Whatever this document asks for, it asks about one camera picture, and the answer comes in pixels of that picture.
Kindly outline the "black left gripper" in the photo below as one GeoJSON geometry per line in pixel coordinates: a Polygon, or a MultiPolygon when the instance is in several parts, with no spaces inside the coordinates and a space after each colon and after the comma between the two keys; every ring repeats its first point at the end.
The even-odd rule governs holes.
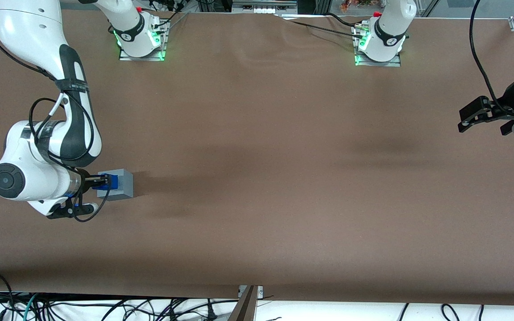
{"type": "Polygon", "coordinates": [[[459,133],[465,132],[471,126],[493,120],[509,119],[500,126],[502,136],[512,133],[514,126],[514,82],[510,84],[501,97],[496,98],[493,87],[490,86],[491,100],[486,96],[479,96],[459,110],[459,133]]]}

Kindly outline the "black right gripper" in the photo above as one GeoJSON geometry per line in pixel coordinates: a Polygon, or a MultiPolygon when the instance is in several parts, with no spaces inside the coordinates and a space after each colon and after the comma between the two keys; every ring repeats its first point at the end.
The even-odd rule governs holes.
{"type": "Polygon", "coordinates": [[[95,187],[98,187],[98,190],[110,189],[110,175],[91,177],[91,175],[86,170],[78,170],[78,174],[80,175],[80,193],[86,193],[88,189],[92,189],[95,187]]]}

